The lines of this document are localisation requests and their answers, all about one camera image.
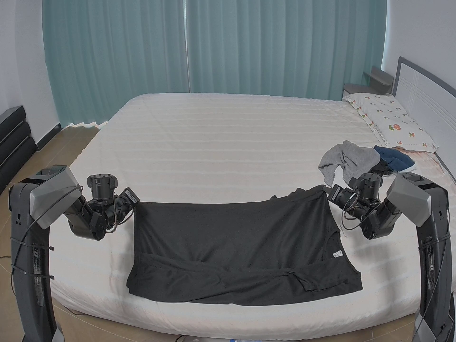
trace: gray garment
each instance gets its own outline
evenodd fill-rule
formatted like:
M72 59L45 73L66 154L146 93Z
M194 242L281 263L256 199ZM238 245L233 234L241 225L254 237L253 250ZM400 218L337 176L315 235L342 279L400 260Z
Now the gray garment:
M360 147L345 140L323 155L318 168L325 177L325 183L332 186L337 166L343 169L343 179L348 184L352 177L360 177L379 162L380 155L373 148Z

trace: white headboard panel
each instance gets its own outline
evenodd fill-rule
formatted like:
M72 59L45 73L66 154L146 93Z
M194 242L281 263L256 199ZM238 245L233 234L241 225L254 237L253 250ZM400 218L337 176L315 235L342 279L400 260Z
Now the white headboard panel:
M456 90L432 73L399 57L393 95L437 142L436 154L456 176Z

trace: bed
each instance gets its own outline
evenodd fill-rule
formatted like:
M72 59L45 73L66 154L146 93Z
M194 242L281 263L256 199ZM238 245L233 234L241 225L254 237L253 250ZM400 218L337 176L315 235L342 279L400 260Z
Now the bed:
M430 79L435 92L417 95L422 86L416 72L416 67L399 61L394 89L412 117L425 110L419 107L420 98L436 94L439 86ZM436 113L440 123L428 123L426 117L421 121L441 145L437 155L448 168L435 154L410 156L418 166L415 172L448 189L450 210L456 214L456 185L448 172L454 170L454 149L448 149L451 142L439 135L438 127L456 126L454 117L442 124L442 118L448 117L441 110ZM90 174L114 174L119 180L117 192L130 186L147 202L256 202L322 184L318 163L329 148L344 140L360 146L379 144L344 101L145 94L111 118L71 170L84 185ZM381 198L392 181L393 176L385 178ZM87 187L83 195L91 198ZM331 207L340 225L341 211ZM450 228L455 231L453 221ZM341 239L351 263L362 273L362 291L290 305L163 303L130 295L125 285L134 260L133 221L94 242L75 237L62 216L51 227L52 293L63 305L93 316L163 333L215 338L308 339L367 328L416 311L419 254L410 221L402 216L388 237L367 240L357 228L341 233ZM452 287L456 287L455 267Z

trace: teal curtain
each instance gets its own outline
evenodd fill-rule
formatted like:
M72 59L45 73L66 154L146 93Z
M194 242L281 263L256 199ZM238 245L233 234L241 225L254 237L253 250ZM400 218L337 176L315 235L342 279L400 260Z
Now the teal curtain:
M183 0L43 0L62 125L101 123L144 93L188 92Z
M186 0L192 92L340 100L381 66L386 0Z

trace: pillow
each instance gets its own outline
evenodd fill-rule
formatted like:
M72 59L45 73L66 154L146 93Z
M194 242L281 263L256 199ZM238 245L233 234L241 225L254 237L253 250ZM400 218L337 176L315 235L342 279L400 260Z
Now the pillow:
M393 95L350 94L344 97L366 121L382 146L435 152L438 145Z

